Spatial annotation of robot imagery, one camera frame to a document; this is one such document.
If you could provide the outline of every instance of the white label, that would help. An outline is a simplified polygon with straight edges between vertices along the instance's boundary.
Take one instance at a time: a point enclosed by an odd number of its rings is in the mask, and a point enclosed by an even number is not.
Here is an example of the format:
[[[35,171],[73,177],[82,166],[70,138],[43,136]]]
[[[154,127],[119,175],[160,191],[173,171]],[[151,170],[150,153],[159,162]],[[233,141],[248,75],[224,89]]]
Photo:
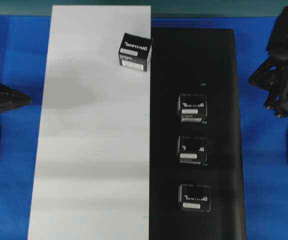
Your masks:
[[[142,64],[138,64],[138,63],[122,60],[122,65],[124,67],[129,67],[129,68],[132,68],[132,69],[137,69],[137,70],[144,71],[144,66]]]
[[[135,56],[135,57],[137,57],[139,54],[137,51],[133,51],[133,50],[125,49],[125,48],[121,48],[119,52],[122,54],[128,54],[128,55]]]
[[[182,109],[182,114],[198,114],[199,110],[197,109]]]
[[[201,209],[201,204],[183,202],[183,208],[187,208],[187,209]]]
[[[181,159],[197,159],[198,155],[196,153],[181,153],[179,157]]]

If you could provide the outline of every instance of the black mat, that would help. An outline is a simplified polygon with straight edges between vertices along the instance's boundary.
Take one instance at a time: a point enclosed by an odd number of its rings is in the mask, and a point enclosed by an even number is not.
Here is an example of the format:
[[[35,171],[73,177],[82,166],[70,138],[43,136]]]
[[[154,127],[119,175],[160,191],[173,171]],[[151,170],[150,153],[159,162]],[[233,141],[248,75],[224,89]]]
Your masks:
[[[234,32],[152,29],[150,240],[245,240]],[[180,123],[179,94],[207,95],[207,124]],[[208,166],[180,164],[178,136],[207,137]],[[182,211],[181,184],[211,186],[210,212]]]

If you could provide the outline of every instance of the box label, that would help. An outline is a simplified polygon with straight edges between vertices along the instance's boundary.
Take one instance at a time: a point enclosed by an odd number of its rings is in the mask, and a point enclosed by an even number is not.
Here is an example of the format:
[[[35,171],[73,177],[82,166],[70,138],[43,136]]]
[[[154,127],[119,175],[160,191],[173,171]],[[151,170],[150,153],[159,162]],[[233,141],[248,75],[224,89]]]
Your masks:
[[[132,69],[137,69],[137,70],[141,70],[141,71],[144,70],[144,66],[142,64],[138,64],[138,63],[134,63],[134,62],[130,62],[130,61],[122,60],[122,65],[124,67],[129,67]]]

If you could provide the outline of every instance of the cardboard box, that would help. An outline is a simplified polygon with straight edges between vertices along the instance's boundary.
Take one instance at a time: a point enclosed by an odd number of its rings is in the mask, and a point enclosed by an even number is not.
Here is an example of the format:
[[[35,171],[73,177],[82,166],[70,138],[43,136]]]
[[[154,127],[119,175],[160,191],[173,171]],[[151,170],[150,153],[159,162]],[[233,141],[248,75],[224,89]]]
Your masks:
[[[152,39],[125,33],[118,51],[119,64],[146,72],[151,60],[152,43]]]
[[[180,94],[177,113],[181,122],[201,123],[208,115],[205,94]]]
[[[207,139],[180,136],[177,142],[177,157],[181,164],[208,166]]]
[[[178,188],[178,203],[181,210],[210,212],[211,187],[182,184]]]

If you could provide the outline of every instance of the blue surface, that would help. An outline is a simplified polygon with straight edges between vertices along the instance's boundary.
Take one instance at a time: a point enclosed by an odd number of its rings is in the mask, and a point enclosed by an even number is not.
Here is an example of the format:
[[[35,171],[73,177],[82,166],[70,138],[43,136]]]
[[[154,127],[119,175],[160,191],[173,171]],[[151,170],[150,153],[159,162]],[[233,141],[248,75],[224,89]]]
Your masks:
[[[153,27],[235,30],[248,240],[288,239],[288,118],[264,109],[267,93],[247,81],[267,57],[274,21],[152,20]],[[0,240],[27,239],[49,29],[49,17],[0,16],[0,82],[33,98],[32,105],[0,115]]]

